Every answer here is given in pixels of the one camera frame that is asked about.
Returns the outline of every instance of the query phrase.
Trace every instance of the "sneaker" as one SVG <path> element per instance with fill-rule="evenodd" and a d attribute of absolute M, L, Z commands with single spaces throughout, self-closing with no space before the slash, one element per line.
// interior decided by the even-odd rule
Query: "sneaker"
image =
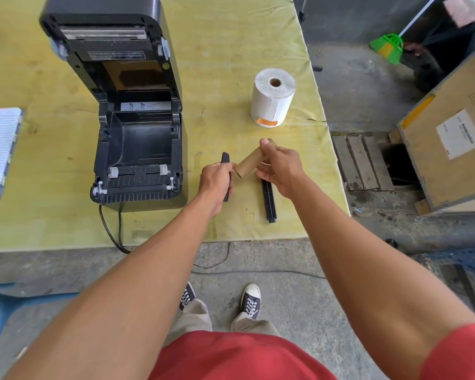
<path fill-rule="evenodd" d="M 256 284 L 248 284 L 241 296 L 241 312 L 257 320 L 260 312 L 260 289 Z"/>
<path fill-rule="evenodd" d="M 181 296 L 181 300 L 179 302 L 179 310 L 183 311 L 184 308 L 190 304 L 192 300 L 196 299 L 196 293 L 193 290 L 192 285 L 190 284 L 190 281 L 186 283 L 185 290 L 183 291 L 183 295 Z"/>

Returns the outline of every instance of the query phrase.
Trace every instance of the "concrete floor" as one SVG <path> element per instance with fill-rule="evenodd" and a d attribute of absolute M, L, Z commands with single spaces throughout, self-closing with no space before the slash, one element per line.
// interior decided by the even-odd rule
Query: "concrete floor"
<path fill-rule="evenodd" d="M 386 133 L 422 94 L 411 73 L 392 67 L 366 46 L 310 44 L 319 92 L 330 128 L 341 132 Z M 393 238 L 404 252 L 475 246 L 475 215 L 418 218 L 413 203 L 421 192 L 352 192 L 352 215 L 381 238 Z M 201 246 L 197 264 L 222 261 L 229 244 Z M 289 269 L 322 274 L 308 240 L 230 244 L 228 260 L 197 272 Z M 0 283 L 16 282 L 6 293 L 36 295 L 78 291 L 119 262 L 114 248 L 0 254 Z M 262 319 L 320 360 L 340 380 L 386 378 L 353 333 L 327 281 L 288 273 L 192 274 L 196 294 L 206 302 L 215 330 L 228 330 L 241 291 L 257 283 Z M 0 378 L 64 303 L 33 306 L 13 314 L 0 337 Z"/>

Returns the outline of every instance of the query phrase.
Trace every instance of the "broom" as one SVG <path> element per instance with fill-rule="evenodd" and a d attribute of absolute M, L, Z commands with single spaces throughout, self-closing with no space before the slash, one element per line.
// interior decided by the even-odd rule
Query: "broom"
<path fill-rule="evenodd" d="M 431 6 L 431 4 L 435 2 L 435 0 L 429 0 L 424 8 L 417 13 L 417 15 L 410 21 L 408 25 L 406 25 L 405 29 L 400 34 L 386 34 L 376 40 L 373 40 L 369 43 L 371 49 L 377 52 L 380 56 L 386 58 L 392 64 L 399 64 L 401 56 L 403 54 L 403 39 L 401 38 L 408 29 L 418 20 L 418 18 L 426 11 L 427 8 Z"/>

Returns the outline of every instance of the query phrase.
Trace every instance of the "green and yellow broom bristles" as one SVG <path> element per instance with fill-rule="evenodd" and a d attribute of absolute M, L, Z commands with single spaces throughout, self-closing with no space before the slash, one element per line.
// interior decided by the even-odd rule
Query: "green and yellow broom bristles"
<path fill-rule="evenodd" d="M 403 54 L 403 40 L 397 34 L 386 34 L 369 43 L 371 49 L 392 64 L 399 64 Z"/>

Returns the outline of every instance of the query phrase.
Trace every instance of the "yellow tablecloth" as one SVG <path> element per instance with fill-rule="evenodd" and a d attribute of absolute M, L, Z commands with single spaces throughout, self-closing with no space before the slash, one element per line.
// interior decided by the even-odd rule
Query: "yellow tablecloth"
<path fill-rule="evenodd" d="M 223 151 L 240 161 L 261 137 L 301 154 L 306 172 L 348 211 L 336 157 L 292 0 L 161 0 L 183 89 L 189 195 Z M 44 0 L 0 0 L 0 107 L 25 116 L 2 200 L 0 251 L 109 246 L 89 198 L 97 102 L 50 49 L 38 24 Z M 282 68 L 297 81 L 287 119 L 265 129 L 249 116 L 255 75 Z M 299 238 L 289 200 L 274 193 L 278 222 L 265 219 L 260 181 L 249 175 L 209 224 L 205 241 Z M 123 215 L 125 244 L 160 230 L 178 210 Z M 116 232 L 117 213 L 104 215 Z"/>

